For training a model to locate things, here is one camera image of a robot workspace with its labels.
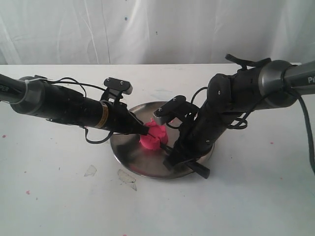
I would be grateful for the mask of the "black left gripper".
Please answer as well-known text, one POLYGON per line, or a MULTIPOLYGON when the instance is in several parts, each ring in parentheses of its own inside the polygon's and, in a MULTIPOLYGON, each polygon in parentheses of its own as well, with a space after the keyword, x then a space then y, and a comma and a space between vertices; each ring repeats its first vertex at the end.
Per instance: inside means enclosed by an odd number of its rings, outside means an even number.
POLYGON ((125 103, 114 103, 104 101, 108 108, 108 116, 101 129, 121 134, 148 135, 150 128, 145 126, 136 115, 127 109, 125 103))

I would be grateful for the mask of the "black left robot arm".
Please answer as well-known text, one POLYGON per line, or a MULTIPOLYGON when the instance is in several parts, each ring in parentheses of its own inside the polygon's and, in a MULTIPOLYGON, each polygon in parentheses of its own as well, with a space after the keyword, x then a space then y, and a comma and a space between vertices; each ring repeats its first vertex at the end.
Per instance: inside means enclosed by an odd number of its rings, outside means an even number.
POLYGON ((62 83, 79 85, 70 77, 50 81, 45 77, 23 77, 19 80, 5 75, 0 77, 0 99, 23 115, 45 118, 51 122, 91 127, 120 134, 146 135, 149 131, 127 105, 122 103, 124 94, 131 94, 132 85, 128 81, 107 78, 101 88, 100 100, 88 98, 62 83))

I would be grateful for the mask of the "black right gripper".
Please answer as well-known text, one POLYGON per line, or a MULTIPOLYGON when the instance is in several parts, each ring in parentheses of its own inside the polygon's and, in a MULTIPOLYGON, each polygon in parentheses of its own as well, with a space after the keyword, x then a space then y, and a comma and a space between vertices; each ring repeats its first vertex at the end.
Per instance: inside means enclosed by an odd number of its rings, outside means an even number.
POLYGON ((166 152, 163 164, 172 170, 178 164, 202 166, 197 158, 209 152, 213 143, 226 130, 223 112, 225 103, 204 103, 184 136, 177 140, 173 147, 163 144, 166 152))

